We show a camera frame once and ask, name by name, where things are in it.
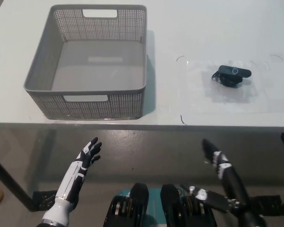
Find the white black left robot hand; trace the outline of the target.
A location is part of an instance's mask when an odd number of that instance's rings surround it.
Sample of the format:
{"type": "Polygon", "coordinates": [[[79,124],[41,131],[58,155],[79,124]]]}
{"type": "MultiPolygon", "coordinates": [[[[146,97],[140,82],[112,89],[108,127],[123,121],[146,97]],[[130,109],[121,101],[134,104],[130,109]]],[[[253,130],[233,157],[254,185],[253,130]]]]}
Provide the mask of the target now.
{"type": "Polygon", "coordinates": [[[79,202],[79,193],[85,181],[88,169],[93,163],[100,159],[98,154],[102,143],[95,137],[78,154],[76,159],[71,162],[63,180],[56,193],[56,197],[66,200],[74,210],[79,202]]]}

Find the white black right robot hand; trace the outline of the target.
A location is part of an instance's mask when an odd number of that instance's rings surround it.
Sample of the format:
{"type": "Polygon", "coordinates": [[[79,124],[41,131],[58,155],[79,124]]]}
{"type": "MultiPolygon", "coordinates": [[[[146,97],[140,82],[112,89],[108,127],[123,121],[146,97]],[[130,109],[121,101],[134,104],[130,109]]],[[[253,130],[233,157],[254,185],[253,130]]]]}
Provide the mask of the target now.
{"type": "Polygon", "coordinates": [[[202,140],[202,149],[205,158],[211,163],[218,175],[218,178],[221,180],[223,178],[225,170],[232,167],[232,164],[222,153],[222,151],[218,149],[214,144],[212,144],[209,140],[202,140]]]}

